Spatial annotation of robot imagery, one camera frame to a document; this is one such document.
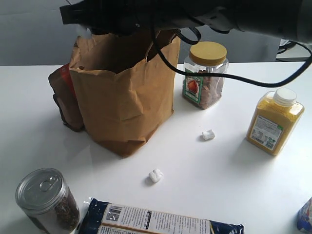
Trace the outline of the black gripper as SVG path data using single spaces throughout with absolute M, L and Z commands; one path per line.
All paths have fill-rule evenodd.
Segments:
M 94 35 L 129 36 L 150 28 L 155 5 L 155 0 L 82 0 L 59 10 L 64 25 L 80 25 Z

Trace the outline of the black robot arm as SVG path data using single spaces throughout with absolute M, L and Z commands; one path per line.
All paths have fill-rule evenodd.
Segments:
M 63 24 L 79 24 L 96 35 L 126 36 L 151 26 L 174 30 L 206 25 L 223 34 L 236 29 L 312 41 L 309 0 L 83 0 L 59 10 Z

